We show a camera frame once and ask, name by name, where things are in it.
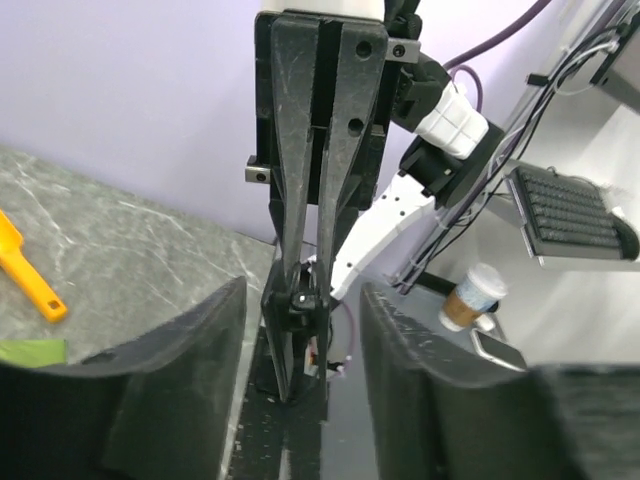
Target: smartphone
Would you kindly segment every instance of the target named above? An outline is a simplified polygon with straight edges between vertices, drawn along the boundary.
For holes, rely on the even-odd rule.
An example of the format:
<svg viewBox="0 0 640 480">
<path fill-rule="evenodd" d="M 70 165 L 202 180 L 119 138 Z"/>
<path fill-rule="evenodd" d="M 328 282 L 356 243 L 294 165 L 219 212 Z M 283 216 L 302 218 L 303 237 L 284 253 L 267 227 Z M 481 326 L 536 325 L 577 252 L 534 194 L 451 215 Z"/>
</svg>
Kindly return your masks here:
<svg viewBox="0 0 640 480">
<path fill-rule="evenodd" d="M 501 342 L 477 328 L 471 330 L 471 341 L 476 353 L 482 358 L 519 372 L 526 370 L 527 362 L 522 354 L 511 345 Z"/>
</svg>

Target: orange handle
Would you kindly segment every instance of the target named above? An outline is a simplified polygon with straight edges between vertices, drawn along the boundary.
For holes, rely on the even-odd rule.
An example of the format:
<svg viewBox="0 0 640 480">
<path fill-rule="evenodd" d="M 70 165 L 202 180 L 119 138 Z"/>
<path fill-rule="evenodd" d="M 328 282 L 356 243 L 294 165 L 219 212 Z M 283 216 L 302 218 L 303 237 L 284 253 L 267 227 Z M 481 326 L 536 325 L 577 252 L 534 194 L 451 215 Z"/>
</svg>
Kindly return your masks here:
<svg viewBox="0 0 640 480">
<path fill-rule="evenodd" d="M 0 265 L 51 323 L 62 320 L 67 307 L 22 255 L 20 249 L 0 253 Z"/>
</svg>

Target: paper cup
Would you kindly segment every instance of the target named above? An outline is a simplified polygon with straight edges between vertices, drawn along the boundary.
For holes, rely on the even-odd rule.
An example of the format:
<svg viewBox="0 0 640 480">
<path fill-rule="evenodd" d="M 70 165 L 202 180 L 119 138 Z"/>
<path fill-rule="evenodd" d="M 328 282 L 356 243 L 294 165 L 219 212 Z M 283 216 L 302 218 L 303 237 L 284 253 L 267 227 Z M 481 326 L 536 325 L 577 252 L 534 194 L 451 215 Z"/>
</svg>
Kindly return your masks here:
<svg viewBox="0 0 640 480">
<path fill-rule="evenodd" d="M 479 263 L 467 271 L 465 279 L 449 294 L 440 310 L 440 322 L 458 332 L 507 295 L 507 285 L 490 265 Z"/>
</svg>

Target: cup lid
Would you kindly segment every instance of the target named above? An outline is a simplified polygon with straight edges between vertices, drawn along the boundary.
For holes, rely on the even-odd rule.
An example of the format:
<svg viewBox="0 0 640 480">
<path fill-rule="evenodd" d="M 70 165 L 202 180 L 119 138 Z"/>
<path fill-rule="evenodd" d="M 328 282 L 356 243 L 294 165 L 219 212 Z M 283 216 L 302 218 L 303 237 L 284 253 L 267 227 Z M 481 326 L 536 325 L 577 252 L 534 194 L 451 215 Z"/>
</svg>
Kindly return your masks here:
<svg viewBox="0 0 640 480">
<path fill-rule="evenodd" d="M 491 265 L 478 263 L 469 269 L 467 275 L 476 287 L 496 300 L 507 296 L 507 284 L 500 275 L 500 272 Z"/>
</svg>

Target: marble countertop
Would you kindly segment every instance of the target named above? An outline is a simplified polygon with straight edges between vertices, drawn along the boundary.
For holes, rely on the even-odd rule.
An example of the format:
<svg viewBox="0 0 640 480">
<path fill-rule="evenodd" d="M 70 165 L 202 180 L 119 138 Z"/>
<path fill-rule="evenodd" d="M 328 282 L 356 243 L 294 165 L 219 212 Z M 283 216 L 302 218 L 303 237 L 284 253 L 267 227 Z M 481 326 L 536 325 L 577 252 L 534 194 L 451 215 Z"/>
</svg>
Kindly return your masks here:
<svg viewBox="0 0 640 480">
<path fill-rule="evenodd" d="M 25 257 L 69 308 L 65 320 L 48 324 L 0 272 L 0 338 L 66 339 L 69 362 L 135 338 L 246 276 L 235 427 L 272 246 L 4 147 L 0 209 L 22 233 Z"/>
</svg>

